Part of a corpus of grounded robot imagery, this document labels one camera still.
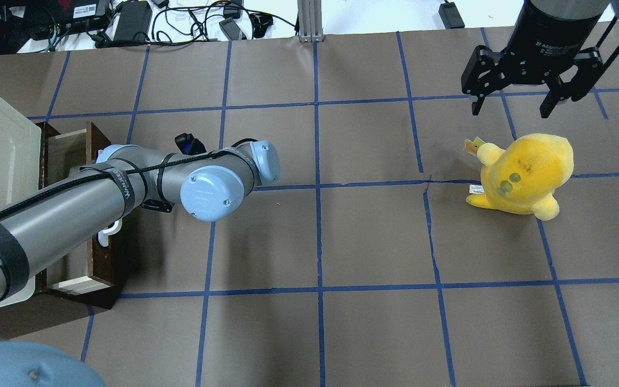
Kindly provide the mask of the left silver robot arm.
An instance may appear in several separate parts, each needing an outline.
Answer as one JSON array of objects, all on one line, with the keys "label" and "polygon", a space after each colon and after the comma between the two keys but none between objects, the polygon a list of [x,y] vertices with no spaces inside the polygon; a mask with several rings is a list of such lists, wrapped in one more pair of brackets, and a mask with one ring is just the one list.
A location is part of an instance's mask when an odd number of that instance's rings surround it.
[{"label": "left silver robot arm", "polygon": [[243,139],[197,156],[108,146],[78,174],[0,210],[0,302],[137,207],[166,211],[181,205],[214,223],[281,174],[268,141]]}]

